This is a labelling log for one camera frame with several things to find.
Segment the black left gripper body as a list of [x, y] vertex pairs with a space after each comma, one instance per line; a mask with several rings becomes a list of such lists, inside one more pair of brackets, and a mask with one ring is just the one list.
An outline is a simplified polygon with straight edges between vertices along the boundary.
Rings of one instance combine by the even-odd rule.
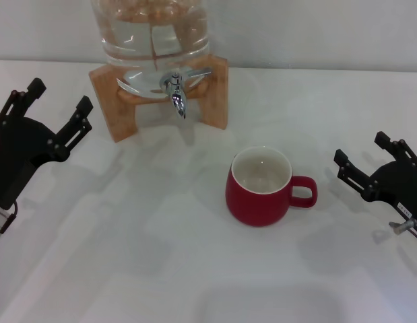
[[38, 168], [70, 156], [70, 123], [54, 133], [41, 122], [23, 117], [0, 120], [0, 207], [10, 208]]

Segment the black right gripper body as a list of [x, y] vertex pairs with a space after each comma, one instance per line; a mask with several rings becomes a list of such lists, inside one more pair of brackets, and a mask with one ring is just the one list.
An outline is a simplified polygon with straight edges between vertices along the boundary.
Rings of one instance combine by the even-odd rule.
[[371, 175], [361, 192], [367, 202], [391, 205], [417, 232], [417, 161], [392, 161]]

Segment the red ceramic cup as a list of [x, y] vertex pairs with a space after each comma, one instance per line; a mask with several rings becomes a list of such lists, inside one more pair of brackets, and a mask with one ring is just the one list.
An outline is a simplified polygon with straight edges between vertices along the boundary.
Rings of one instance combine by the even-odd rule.
[[267, 146], [254, 146], [232, 159], [225, 199], [237, 220], [265, 227], [281, 220], [290, 207], [313, 207], [318, 188], [314, 179], [295, 176], [283, 153]]

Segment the chrome faucet spout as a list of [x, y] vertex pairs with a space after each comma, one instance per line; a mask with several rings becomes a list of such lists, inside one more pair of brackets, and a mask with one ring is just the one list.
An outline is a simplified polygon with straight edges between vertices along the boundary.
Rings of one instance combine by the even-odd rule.
[[184, 90], [185, 82], [181, 74], [172, 72], [166, 74], [160, 80], [162, 91], [169, 97], [171, 104], [177, 111], [177, 114], [186, 119], [187, 115], [187, 97]]

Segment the glass water dispenser jar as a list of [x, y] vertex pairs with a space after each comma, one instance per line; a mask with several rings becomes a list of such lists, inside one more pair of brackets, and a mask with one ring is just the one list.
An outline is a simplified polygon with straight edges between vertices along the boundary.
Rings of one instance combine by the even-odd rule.
[[160, 79], [189, 71], [207, 55], [207, 14], [201, 0], [90, 0], [109, 65], [136, 96], [162, 99]]

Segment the wooden dispenser stand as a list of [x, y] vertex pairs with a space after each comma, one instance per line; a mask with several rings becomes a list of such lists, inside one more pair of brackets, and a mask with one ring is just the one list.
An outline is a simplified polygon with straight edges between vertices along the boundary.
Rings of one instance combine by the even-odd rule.
[[160, 87], [160, 80], [172, 72], [181, 74], [185, 82], [187, 111], [188, 101], [196, 99], [202, 123], [219, 129], [226, 128], [228, 124], [228, 61], [226, 59], [203, 55], [151, 75], [144, 74], [143, 71], [126, 71], [123, 68], [104, 65], [91, 71], [89, 77], [114, 142], [122, 141], [138, 131], [137, 107], [164, 102], [171, 104], [169, 97]]

